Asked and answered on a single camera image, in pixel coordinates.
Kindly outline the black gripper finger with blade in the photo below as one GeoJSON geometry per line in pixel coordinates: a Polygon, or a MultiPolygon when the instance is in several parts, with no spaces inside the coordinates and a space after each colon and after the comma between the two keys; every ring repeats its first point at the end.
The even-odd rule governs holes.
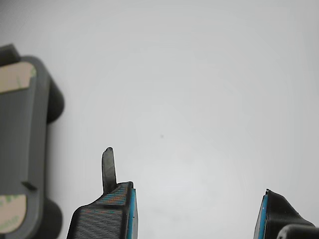
{"type": "Polygon", "coordinates": [[[68,239],[137,239],[137,193],[131,181],[117,183],[114,152],[102,155],[103,194],[72,215],[68,239]]]}

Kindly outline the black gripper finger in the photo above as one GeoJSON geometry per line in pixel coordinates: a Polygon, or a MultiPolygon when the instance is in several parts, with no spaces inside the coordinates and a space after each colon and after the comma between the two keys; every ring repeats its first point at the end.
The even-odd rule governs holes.
{"type": "Polygon", "coordinates": [[[319,229],[270,189],[263,196],[254,230],[255,239],[318,239],[319,229]]]}

